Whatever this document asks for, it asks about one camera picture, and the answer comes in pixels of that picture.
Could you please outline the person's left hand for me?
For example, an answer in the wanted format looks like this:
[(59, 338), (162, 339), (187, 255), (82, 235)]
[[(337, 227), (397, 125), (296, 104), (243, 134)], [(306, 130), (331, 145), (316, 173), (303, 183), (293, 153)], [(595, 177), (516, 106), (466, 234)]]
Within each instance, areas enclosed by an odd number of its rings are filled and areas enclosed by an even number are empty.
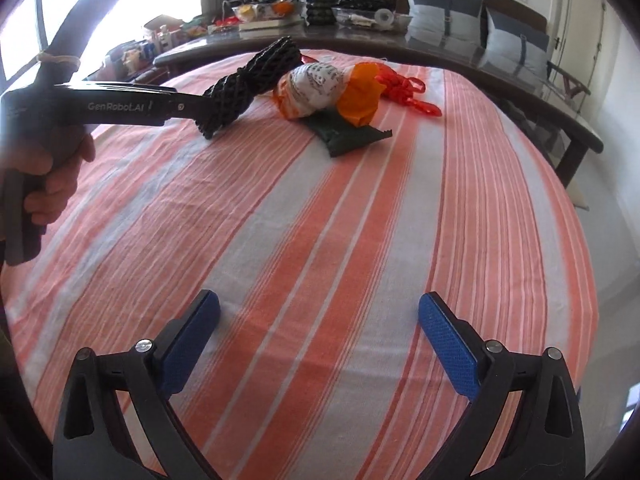
[(84, 162), (96, 158), (93, 137), (83, 126), (70, 127), (66, 133), (78, 133), (80, 143), (74, 154), (54, 169), (51, 156), (39, 145), (7, 146), (1, 149), (1, 179), (9, 169), (44, 177), (43, 185), (24, 199), (24, 209), (36, 226), (54, 223), (75, 194)]

